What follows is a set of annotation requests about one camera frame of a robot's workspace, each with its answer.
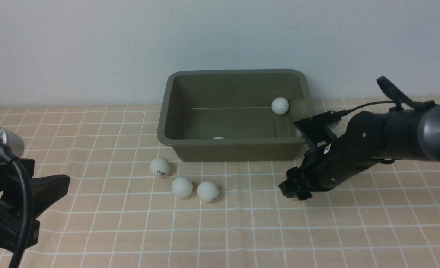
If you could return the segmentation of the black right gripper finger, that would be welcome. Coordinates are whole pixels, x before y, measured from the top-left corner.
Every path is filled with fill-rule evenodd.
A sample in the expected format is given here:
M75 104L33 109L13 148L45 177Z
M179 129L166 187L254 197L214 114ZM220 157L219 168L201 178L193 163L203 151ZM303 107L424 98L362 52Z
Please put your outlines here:
M296 197L300 201L305 201L313 197L312 192L307 189L300 189L296 192Z
M281 182L278 186L284 197L301 197L302 190L302 174L300 168L293 167L286 173L285 181Z

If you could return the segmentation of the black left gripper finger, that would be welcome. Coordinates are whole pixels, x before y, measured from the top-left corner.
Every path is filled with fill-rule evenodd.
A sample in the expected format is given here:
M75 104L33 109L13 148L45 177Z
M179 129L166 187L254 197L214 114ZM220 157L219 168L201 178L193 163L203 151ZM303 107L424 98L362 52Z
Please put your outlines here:
M50 175L44 178L31 178L32 219L37 219L50 206L67 195L71 178L68 175ZM4 188L4 205L20 217L23 210L22 190L19 179L9 178Z

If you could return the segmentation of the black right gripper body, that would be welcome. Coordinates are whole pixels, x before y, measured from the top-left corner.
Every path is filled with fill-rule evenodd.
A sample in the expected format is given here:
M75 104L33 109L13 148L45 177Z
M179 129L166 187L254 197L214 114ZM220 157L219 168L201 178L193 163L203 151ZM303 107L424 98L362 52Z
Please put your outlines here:
M326 192L370 168L371 156L360 142L338 138L305 156L295 181L300 193Z

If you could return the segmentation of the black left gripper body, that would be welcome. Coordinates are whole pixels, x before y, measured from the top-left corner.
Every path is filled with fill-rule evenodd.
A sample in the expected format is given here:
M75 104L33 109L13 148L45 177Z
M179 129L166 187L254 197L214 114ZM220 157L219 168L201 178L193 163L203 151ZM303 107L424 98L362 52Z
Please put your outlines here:
M34 159L23 158L21 163L28 173L28 176L34 178L35 163ZM16 243L19 241L19 233L22 230L22 214L20 217L13 215L4 205L4 188L9 178L16 178L16 172L6 164L0 164L0 248L14 251ZM28 240L25 248L30 248L39 241L40 221L33 220L31 215L31 230L28 232Z

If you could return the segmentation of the right robot arm black grey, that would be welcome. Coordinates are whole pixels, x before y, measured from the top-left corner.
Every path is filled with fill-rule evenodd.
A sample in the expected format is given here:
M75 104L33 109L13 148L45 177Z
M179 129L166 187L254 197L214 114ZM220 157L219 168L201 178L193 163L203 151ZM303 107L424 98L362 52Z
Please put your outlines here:
M279 184L285 197L307 200L312 193L330 191L380 163L440 163L440 105L383 114L361 111L337 137L329 124L343 114L329 111L294 123L309 150L301 165L289 169Z

